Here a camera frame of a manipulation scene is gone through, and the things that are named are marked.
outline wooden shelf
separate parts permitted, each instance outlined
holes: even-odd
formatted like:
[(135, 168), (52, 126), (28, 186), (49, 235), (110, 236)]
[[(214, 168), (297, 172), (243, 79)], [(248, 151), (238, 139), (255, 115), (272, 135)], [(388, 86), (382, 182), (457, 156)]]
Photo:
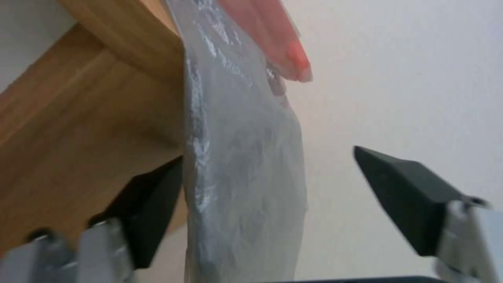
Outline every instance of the wooden shelf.
[(164, 0), (59, 0), (125, 62), (165, 81), (183, 79), (182, 42)]
[[(134, 34), (130, 23), (124, 28)], [(182, 153), (182, 51), (170, 67), (141, 56), (129, 64), (122, 55), (152, 46), (127, 40), (113, 50), (76, 25), (0, 95), (0, 255), (38, 227), (75, 243), (132, 176)], [(185, 219), (181, 201), (170, 229)]]

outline pink object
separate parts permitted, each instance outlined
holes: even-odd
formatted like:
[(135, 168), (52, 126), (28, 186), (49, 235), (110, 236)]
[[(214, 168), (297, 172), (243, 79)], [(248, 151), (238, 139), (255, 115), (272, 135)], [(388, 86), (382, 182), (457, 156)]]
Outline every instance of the pink object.
[(284, 78), (312, 80), (311, 64), (280, 0), (218, 1)]

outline wood surface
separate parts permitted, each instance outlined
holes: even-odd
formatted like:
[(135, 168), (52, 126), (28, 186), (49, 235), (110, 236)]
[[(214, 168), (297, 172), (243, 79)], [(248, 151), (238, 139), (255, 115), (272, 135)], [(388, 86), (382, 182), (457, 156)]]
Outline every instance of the wood surface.
[(162, 80), (183, 80), (182, 42), (164, 0), (59, 0), (120, 58)]
[[(132, 176), (181, 154), (182, 105), (181, 83), (71, 29), (0, 94), (0, 255), (38, 227), (75, 244)], [(170, 230), (185, 219), (181, 201)]]

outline crumpled plastic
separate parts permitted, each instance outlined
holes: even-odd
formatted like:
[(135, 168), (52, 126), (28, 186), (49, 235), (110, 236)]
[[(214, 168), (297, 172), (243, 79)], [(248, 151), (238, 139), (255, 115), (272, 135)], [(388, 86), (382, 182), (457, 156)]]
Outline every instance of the crumpled plastic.
[(186, 50), (186, 282), (288, 281), (306, 186), (280, 75), (215, 0), (166, 0)]
[(291, 81), (312, 80), (311, 64), (280, 0), (218, 0), (261, 48), (268, 62)]

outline plastic bag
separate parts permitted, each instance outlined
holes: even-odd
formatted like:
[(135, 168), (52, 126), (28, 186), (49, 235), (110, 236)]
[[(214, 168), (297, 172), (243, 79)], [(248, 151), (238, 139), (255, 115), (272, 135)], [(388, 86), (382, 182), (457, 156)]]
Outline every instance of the plastic bag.
[(186, 50), (186, 282), (291, 280), (306, 188), (279, 76), (213, 0), (167, 2)]
[(280, 0), (218, 0), (286, 79), (309, 82), (311, 64)]

